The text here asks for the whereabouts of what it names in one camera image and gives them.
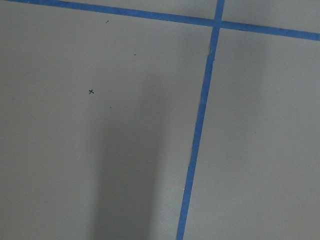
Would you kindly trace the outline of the crossing blue tape strip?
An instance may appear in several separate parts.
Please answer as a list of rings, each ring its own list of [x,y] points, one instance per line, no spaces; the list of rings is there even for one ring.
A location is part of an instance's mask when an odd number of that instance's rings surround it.
[[[215,20],[215,19],[208,19],[208,18],[185,16],[185,15],[176,15],[176,14],[170,14],[170,13],[160,13],[160,12],[152,12],[152,11],[145,11],[145,10],[103,6],[103,5],[87,4],[87,3],[80,3],[80,2],[62,1],[62,0],[19,0],[18,2],[23,4],[30,4],[30,5],[81,10],[81,11],[87,11],[87,12],[96,12],[96,13],[166,21],[166,22],[173,22],[173,23],[190,24],[195,26],[220,27],[222,29],[228,29],[228,30],[267,34],[267,35],[273,35],[273,36],[282,36],[282,37],[304,39],[304,40],[317,41],[317,42],[320,40],[320,34],[317,32],[278,28],[278,27],[263,26],[263,25],[256,25],[256,24],[247,24],[247,23],[232,22],[232,21],[225,21],[225,20]]]

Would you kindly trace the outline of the long blue tape strip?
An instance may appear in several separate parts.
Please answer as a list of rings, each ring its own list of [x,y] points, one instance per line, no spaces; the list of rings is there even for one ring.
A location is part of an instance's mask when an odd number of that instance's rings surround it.
[[[197,166],[198,153],[200,148],[201,136],[203,131],[203,124],[205,119],[207,101],[210,91],[210,84],[212,79],[212,71],[215,62],[217,51],[217,44],[221,29],[221,21],[224,12],[225,1],[218,0],[215,8],[214,23],[211,31],[209,42],[209,53],[206,59],[204,77],[201,87],[200,100],[198,105],[198,112],[195,122],[190,161],[187,168],[185,185],[183,190],[183,197],[181,202],[179,220],[177,225],[176,239],[182,240],[184,238],[186,223],[188,218],[190,200],[192,195],[192,188]]]

